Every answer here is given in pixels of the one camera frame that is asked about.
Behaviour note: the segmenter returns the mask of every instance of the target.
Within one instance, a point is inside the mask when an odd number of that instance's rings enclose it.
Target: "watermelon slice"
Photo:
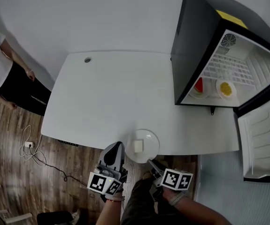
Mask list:
[[[203,88],[202,88],[202,78],[200,77],[197,80],[197,83],[194,85],[195,90],[197,90],[199,93],[203,93]]]

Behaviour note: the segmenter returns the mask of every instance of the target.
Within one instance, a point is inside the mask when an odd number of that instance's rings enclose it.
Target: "electrical cable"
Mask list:
[[[83,183],[81,180],[79,180],[79,179],[77,179],[77,178],[75,178],[75,177],[73,177],[73,176],[71,176],[71,175],[68,175],[68,176],[67,176],[66,173],[65,173],[63,170],[61,170],[61,169],[59,169],[59,168],[57,168],[57,167],[55,167],[55,166],[52,166],[52,165],[47,164],[47,160],[46,160],[46,157],[44,156],[44,154],[43,154],[41,151],[37,151],[38,148],[39,148],[39,146],[40,146],[40,143],[41,143],[42,135],[40,136],[39,143],[38,143],[37,148],[35,149],[35,152],[32,153],[32,152],[31,152],[31,148],[29,147],[30,153],[31,153],[31,154],[25,153],[25,146],[24,146],[24,143],[27,142],[27,141],[29,140],[29,138],[31,137],[31,131],[30,131],[30,134],[29,134],[28,138],[26,139],[25,142],[23,142],[24,134],[25,134],[25,131],[26,131],[27,128],[31,128],[31,125],[28,125],[28,126],[24,129],[24,131],[23,131],[23,135],[22,135],[22,145],[21,145],[20,150],[19,150],[19,155],[20,155],[21,157],[23,157],[24,160],[28,161],[28,160],[32,159],[32,160],[34,160],[35,163],[36,163],[37,165],[39,165],[40,167],[48,166],[48,167],[55,168],[56,170],[58,170],[58,171],[60,171],[60,172],[62,172],[62,173],[64,174],[64,181],[65,181],[65,182],[67,182],[68,178],[72,178],[72,179],[74,179],[75,181],[77,181],[77,182],[79,182],[80,184],[82,184],[83,186],[87,187],[87,184]],[[43,155],[45,161],[42,161],[41,159],[39,159],[39,158],[37,157],[37,154],[39,154],[39,153]]]

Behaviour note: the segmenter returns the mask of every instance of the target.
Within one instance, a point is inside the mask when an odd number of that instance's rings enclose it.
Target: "fridge door compartment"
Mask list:
[[[270,176],[270,101],[240,117],[238,125],[244,177]]]

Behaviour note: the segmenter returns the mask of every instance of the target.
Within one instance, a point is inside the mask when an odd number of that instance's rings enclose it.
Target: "table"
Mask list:
[[[170,54],[69,54],[55,82],[41,133],[104,149],[136,129],[154,132],[160,155],[239,149],[232,108],[174,105]]]

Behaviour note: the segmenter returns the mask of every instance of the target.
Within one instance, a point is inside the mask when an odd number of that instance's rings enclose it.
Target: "sneaker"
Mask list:
[[[78,209],[76,212],[72,213],[73,220],[70,222],[71,225],[76,225],[79,220],[80,210]]]

